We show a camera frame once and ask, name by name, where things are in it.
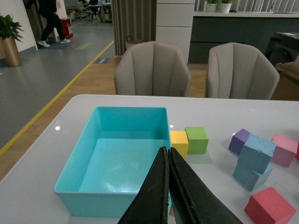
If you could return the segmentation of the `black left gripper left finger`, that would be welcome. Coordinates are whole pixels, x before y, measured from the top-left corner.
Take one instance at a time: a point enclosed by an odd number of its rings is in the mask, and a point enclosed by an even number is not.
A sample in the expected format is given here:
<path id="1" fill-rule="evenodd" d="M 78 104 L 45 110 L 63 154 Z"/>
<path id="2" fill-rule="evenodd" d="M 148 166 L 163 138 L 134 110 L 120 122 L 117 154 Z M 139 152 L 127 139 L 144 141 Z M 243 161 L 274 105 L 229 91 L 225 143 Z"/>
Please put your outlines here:
<path id="1" fill-rule="evenodd" d="M 120 224 L 166 224 L 168 222 L 170 165 L 166 147 L 161 147 L 135 199 Z"/>

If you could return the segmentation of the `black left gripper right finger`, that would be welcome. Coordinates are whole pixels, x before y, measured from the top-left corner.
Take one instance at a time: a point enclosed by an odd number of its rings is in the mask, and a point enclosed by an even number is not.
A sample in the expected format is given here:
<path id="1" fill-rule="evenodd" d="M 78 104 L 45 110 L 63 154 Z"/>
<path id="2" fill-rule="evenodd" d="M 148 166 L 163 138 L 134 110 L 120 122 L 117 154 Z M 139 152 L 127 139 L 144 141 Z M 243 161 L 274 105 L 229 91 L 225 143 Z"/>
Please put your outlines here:
<path id="1" fill-rule="evenodd" d="M 177 224 L 241 224 L 175 148 L 168 151 L 169 187 Z"/>

